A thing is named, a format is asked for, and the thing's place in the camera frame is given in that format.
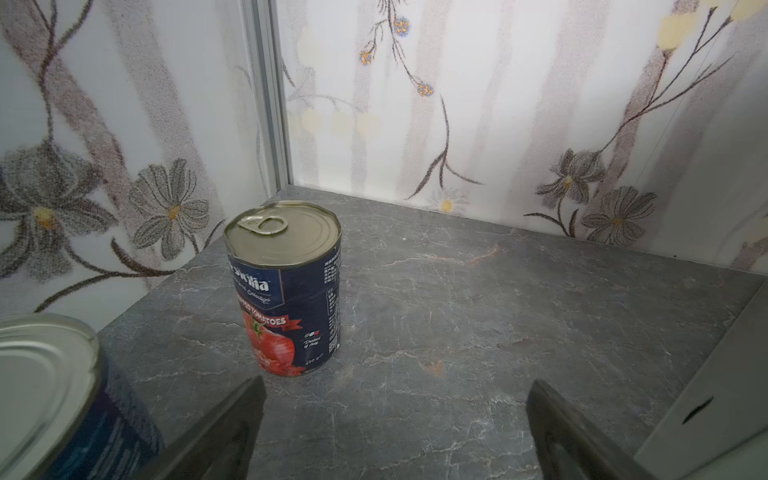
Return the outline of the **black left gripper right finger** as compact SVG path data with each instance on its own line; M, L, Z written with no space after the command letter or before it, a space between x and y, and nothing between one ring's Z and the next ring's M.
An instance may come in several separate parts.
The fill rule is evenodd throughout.
M547 382L533 382L526 413L544 479L653 477Z

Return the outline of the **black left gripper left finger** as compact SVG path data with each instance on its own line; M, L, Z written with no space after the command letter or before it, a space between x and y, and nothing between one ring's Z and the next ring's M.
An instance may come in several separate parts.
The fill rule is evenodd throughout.
M246 478L266 399L262 378L243 382L134 477Z

